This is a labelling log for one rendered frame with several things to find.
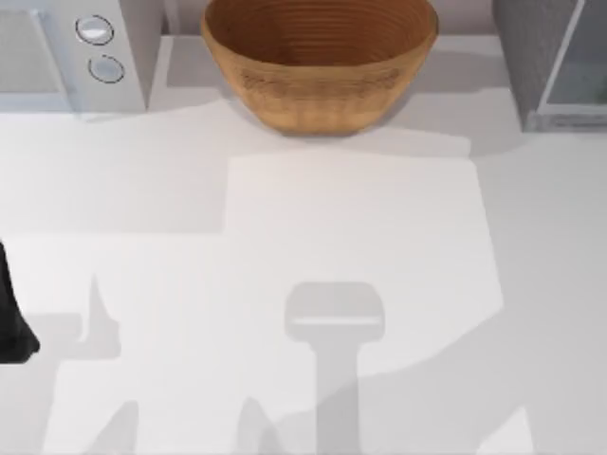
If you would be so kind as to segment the brown woven basket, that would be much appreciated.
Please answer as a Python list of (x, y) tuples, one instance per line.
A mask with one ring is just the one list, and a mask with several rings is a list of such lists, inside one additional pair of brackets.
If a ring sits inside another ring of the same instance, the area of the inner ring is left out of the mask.
[(286, 134), (382, 119), (438, 35), (430, 0), (210, 0), (201, 35), (238, 99)]

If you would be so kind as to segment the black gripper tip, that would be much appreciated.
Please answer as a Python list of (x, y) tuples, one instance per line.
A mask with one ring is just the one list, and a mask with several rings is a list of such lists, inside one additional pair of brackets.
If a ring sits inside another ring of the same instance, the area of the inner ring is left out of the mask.
[(19, 308), (6, 250), (0, 241), (0, 365), (26, 363), (40, 349), (38, 337)]

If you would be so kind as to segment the round microwave knob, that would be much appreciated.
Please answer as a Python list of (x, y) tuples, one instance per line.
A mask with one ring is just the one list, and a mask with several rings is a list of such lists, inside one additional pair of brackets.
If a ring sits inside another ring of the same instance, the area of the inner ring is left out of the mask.
[(105, 46), (115, 35), (113, 25), (100, 15), (89, 15), (75, 21), (75, 32), (83, 43), (92, 46)]
[(115, 84), (125, 76), (123, 64), (109, 55), (100, 55), (90, 58), (87, 63), (90, 76), (98, 82)]

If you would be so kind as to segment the grey cabinet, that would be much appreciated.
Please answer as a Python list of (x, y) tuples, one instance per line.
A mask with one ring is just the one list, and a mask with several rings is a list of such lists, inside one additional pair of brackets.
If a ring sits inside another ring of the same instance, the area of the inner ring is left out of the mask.
[(607, 133), (607, 0), (492, 0), (526, 133)]

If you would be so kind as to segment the pale microwave oven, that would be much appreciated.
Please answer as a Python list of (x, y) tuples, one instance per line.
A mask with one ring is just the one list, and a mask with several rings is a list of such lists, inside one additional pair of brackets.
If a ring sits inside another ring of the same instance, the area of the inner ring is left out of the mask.
[[(113, 25), (107, 45), (76, 35), (75, 21), (94, 14)], [(164, 0), (0, 0), (0, 113), (146, 111), (164, 22)], [(90, 76), (100, 55), (123, 64), (120, 82)]]

